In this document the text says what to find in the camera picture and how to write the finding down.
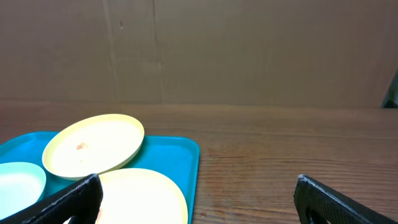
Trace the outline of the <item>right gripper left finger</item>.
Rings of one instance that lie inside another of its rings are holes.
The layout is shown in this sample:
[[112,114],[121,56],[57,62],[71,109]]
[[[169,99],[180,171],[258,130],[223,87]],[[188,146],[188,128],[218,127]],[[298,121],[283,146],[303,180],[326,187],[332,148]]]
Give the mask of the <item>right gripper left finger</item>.
[[99,175],[90,174],[1,220],[1,224],[95,224],[102,199]]

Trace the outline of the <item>light blue plastic plate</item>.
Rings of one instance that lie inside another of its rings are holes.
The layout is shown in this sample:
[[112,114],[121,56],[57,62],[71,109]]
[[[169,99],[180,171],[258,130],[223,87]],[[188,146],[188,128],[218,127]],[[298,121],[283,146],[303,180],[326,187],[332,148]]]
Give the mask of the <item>light blue plastic plate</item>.
[[1,219],[10,217],[42,199],[47,177],[33,163],[1,164]]

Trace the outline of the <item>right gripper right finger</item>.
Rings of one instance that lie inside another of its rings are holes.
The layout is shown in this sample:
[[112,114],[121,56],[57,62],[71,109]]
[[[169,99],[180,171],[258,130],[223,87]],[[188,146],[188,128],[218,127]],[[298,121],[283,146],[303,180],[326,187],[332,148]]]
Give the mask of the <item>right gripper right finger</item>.
[[294,204],[301,224],[397,224],[304,174],[297,177]]

